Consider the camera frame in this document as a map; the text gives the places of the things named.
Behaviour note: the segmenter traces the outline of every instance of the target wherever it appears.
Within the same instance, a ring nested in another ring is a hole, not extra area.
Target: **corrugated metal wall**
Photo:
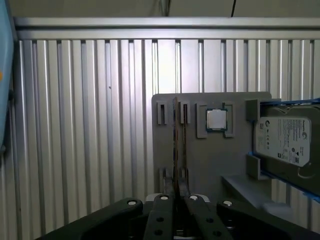
[[[320,97],[319,31],[130,29],[127,38],[123,31],[18,32],[1,239],[34,239],[124,197],[153,193],[154,94]],[[278,180],[272,198],[293,207],[297,224],[320,231],[318,203]]]

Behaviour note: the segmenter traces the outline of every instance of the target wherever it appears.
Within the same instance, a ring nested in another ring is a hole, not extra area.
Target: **light blue panel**
[[[0,147],[4,140],[9,82],[14,54],[11,17],[5,0],[0,0]]]

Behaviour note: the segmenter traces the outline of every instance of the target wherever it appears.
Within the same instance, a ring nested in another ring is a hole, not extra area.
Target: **gray fixture plate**
[[[227,193],[221,176],[245,175],[246,155],[253,150],[253,124],[246,120],[246,100],[270,100],[268,92],[156,94],[152,98],[155,191],[160,190],[162,168],[173,170],[174,98],[187,104],[186,156],[190,191],[214,203]],[[228,109],[228,131],[206,131],[206,109]],[[183,119],[178,114],[178,159],[183,160]]]

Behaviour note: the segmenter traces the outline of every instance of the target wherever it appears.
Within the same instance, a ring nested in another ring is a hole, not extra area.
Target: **white sticker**
[[[255,152],[303,167],[310,160],[311,122],[305,117],[261,117]]]

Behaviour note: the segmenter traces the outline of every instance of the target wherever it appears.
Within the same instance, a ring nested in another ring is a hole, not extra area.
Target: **screw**
[[[227,205],[228,207],[232,206],[232,202],[231,201],[224,201],[223,204]]]
[[[191,195],[189,198],[192,199],[192,200],[197,200],[198,199],[198,197],[195,196],[195,195]]]
[[[135,205],[135,204],[136,204],[135,201],[129,201],[129,202],[128,202],[128,205],[131,205],[131,206],[132,206],[132,205]]]

